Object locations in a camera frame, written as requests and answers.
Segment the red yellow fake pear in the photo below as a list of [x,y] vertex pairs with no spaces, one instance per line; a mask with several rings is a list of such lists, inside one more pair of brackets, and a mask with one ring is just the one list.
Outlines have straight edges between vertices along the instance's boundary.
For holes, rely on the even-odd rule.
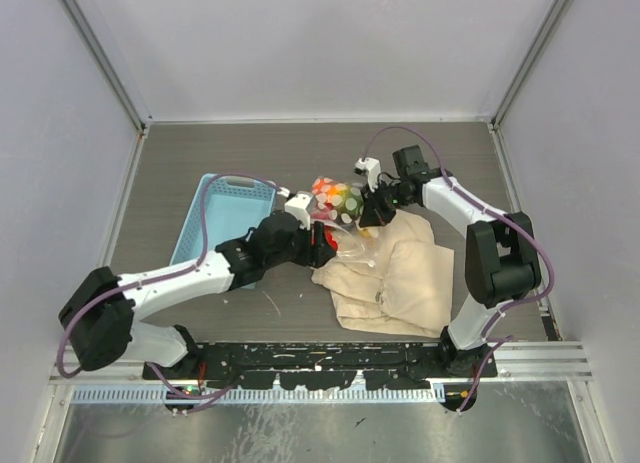
[[330,247],[335,250],[338,251],[339,249],[339,243],[338,241],[335,239],[333,233],[331,230],[326,229],[325,232],[325,239],[327,240],[328,244],[330,245]]

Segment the clear polka dot zip bag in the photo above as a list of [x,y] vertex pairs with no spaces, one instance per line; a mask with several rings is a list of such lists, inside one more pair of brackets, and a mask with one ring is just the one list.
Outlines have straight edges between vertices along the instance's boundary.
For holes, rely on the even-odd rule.
[[363,185],[357,182],[318,177],[311,187],[314,197],[311,219],[323,222],[338,261],[374,268],[375,238],[359,226],[364,210],[362,189]]

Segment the orange fake fruit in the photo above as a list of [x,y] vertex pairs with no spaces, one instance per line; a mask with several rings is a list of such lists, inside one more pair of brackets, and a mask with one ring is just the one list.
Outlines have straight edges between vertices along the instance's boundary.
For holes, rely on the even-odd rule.
[[333,205],[333,199],[340,195],[340,190],[335,180],[318,177],[312,184],[311,193],[318,203]]

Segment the green fake fruit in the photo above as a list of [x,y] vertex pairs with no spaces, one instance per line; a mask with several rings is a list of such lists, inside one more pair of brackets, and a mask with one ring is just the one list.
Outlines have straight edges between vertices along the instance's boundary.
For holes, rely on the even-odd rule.
[[359,186],[338,183],[340,195],[333,199],[331,218],[340,224],[355,223],[362,213],[363,198]]

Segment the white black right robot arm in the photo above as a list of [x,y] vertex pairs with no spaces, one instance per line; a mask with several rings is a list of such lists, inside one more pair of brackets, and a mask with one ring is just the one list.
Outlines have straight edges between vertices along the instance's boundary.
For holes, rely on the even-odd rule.
[[444,167],[430,167],[415,145],[393,153],[397,175],[383,180],[380,162],[358,159],[354,172],[366,178],[363,226],[384,226],[398,210],[418,204],[439,215],[465,239],[468,295],[441,333],[437,365],[459,377],[488,354],[489,336],[506,310],[522,302],[542,279],[530,218],[506,213],[466,191]]

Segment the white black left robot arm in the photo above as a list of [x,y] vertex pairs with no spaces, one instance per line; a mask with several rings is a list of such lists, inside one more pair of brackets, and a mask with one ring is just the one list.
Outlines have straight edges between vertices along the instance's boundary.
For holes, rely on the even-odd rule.
[[322,222],[303,226],[293,215],[276,211],[245,235],[196,259],[129,275],[116,275],[107,266],[96,268],[59,312],[64,329],[60,346],[72,348],[78,367],[66,369],[59,353],[58,372],[73,378],[125,358],[164,367],[178,379],[191,378],[199,370],[200,355],[187,330],[156,327],[145,318],[194,298],[256,283],[281,264],[320,268],[337,249]]

